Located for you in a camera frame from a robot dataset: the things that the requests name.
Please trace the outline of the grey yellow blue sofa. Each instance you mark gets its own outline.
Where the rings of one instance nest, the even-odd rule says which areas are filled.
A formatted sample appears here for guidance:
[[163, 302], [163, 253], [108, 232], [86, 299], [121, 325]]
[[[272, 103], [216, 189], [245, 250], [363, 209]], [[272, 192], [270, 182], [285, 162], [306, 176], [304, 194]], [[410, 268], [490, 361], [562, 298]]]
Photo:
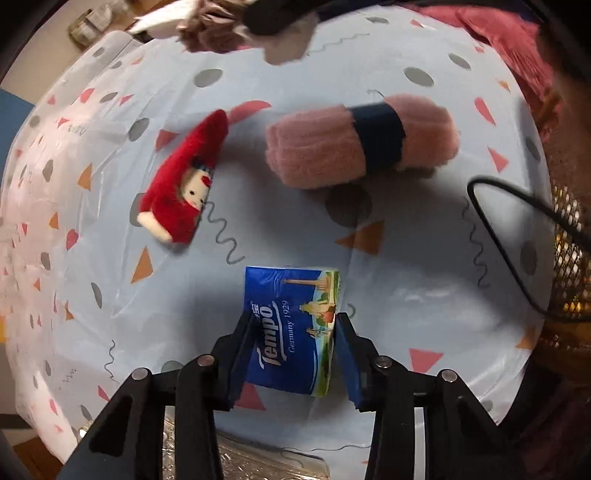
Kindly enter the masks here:
[[21, 130], [34, 109], [34, 105], [22, 98], [1, 90], [1, 181], [14, 174], [15, 165], [23, 155]]

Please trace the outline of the ornate gold tissue box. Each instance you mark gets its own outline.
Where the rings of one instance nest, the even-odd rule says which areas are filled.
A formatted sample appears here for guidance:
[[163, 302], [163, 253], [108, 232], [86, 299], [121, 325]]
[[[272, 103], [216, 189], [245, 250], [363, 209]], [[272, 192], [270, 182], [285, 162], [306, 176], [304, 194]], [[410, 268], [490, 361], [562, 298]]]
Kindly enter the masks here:
[[217, 435], [225, 479], [330, 479], [329, 466], [320, 457], [242, 442]]

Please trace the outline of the white folded sock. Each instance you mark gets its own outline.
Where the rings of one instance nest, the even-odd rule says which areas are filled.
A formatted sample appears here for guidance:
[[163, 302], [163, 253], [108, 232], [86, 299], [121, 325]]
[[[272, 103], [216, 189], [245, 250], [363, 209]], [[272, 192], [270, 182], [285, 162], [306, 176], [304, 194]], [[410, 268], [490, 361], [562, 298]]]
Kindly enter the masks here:
[[147, 33], [155, 39], [165, 39], [177, 35], [177, 26], [190, 17], [195, 9], [194, 0], [179, 0], [137, 17], [127, 29], [130, 35]]

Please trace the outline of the red hooded plush doll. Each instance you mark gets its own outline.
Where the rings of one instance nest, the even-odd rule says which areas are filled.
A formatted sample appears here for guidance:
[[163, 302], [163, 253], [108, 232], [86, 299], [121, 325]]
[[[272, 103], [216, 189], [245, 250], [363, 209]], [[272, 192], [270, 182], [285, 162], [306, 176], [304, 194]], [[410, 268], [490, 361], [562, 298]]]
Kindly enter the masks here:
[[228, 128], [228, 115], [215, 110], [156, 171], [140, 200], [137, 222], [159, 242], [185, 245], [193, 239]]

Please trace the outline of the pink towel blue band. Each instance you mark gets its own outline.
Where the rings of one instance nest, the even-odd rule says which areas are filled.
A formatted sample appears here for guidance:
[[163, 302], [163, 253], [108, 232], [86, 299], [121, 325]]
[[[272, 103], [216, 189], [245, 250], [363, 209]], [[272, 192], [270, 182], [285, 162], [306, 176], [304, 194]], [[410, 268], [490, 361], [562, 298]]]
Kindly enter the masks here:
[[459, 149], [460, 134], [449, 111], [415, 95], [297, 112], [266, 129], [270, 170], [284, 185], [304, 190], [393, 169], [432, 170]]

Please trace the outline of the wicker rattan chair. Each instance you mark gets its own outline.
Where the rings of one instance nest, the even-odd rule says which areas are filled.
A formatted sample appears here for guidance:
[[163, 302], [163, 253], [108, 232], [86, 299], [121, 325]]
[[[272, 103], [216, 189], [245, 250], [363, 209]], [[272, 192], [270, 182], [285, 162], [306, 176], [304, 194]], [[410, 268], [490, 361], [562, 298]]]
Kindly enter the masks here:
[[[590, 135], [562, 113], [544, 142], [554, 210], [579, 232], [590, 233]], [[549, 320], [534, 357], [570, 378], [590, 377], [590, 252], [558, 228]]]

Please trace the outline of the patterned plastic tablecloth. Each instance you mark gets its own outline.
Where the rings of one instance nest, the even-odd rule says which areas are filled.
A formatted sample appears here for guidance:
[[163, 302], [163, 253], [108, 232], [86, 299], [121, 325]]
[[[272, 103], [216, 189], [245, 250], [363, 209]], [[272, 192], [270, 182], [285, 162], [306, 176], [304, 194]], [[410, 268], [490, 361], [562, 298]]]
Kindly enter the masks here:
[[[301, 110], [425, 96], [460, 134], [433, 175], [391, 172], [318, 191], [266, 165], [266, 127]], [[233, 119], [190, 247], [136, 222], [153, 173], [209, 112]], [[407, 368], [455, 370], [495, 421], [510, 409], [542, 327], [511, 276], [548, 299], [552, 234], [533, 210], [478, 190], [510, 261], [471, 208], [496, 177], [550, 195], [539, 136], [500, 55], [468, 33], [394, 7], [322, 25], [301, 61], [256, 50], [191, 54], [113, 33], [47, 92], [21, 130], [1, 190], [1, 316], [16, 407], [66, 460], [136, 368], [166, 371], [211, 349], [242, 310], [249, 266], [335, 268], [356, 330]]]

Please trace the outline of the blue Tempo tissue pack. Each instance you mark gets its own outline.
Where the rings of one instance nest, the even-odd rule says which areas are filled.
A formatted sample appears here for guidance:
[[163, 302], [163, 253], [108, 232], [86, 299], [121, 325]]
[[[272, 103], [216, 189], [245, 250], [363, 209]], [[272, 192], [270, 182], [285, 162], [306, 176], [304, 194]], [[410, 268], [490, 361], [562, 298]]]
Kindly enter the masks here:
[[259, 324], [250, 384], [324, 397], [329, 391], [341, 275], [336, 269], [245, 268], [245, 308]]

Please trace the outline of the brown scrunchie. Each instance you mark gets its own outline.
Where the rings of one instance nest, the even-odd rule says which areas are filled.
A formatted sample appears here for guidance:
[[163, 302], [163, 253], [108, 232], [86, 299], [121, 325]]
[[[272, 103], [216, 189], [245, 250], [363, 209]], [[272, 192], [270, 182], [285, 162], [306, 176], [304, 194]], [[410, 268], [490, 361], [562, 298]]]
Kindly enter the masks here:
[[235, 31], [249, 1], [196, 1], [190, 15], [176, 27], [179, 40], [191, 53], [226, 54], [245, 45], [245, 38]]

